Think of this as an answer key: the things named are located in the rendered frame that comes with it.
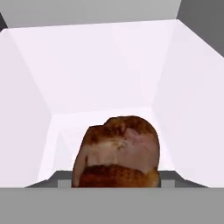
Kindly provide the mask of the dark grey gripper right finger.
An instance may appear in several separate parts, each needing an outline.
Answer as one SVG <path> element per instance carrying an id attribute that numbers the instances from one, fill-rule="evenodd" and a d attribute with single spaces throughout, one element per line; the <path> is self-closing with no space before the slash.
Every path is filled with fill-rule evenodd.
<path id="1" fill-rule="evenodd" d="M 183 187 L 193 187 L 193 188 L 205 188 L 204 185 L 192 182 L 190 180 L 182 178 L 175 171 L 160 171 L 160 184 L 162 188 L 183 188 Z"/>

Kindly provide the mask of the white tupperware container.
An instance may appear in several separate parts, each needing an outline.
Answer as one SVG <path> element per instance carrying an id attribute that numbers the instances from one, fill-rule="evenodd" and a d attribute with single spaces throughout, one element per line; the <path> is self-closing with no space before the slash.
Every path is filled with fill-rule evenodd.
<path id="1" fill-rule="evenodd" d="M 0 31 L 0 187 L 69 170 L 86 129 L 137 115 L 159 167 L 224 187 L 224 56 L 178 20 Z"/>

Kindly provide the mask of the brown chicken drumstick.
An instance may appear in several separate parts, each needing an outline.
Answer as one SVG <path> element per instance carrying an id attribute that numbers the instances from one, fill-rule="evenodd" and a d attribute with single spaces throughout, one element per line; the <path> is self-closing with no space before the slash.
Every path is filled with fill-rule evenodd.
<path id="1" fill-rule="evenodd" d="M 160 145 L 139 116 L 109 118 L 85 133 L 72 172 L 73 187 L 157 187 Z"/>

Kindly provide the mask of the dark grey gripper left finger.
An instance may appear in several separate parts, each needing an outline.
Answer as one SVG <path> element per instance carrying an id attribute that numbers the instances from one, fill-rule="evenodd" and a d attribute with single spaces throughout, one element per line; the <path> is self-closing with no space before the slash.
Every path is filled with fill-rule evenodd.
<path id="1" fill-rule="evenodd" d="M 45 179 L 29 188 L 70 188 L 72 186 L 72 172 L 71 171 L 56 171 L 49 179 Z"/>

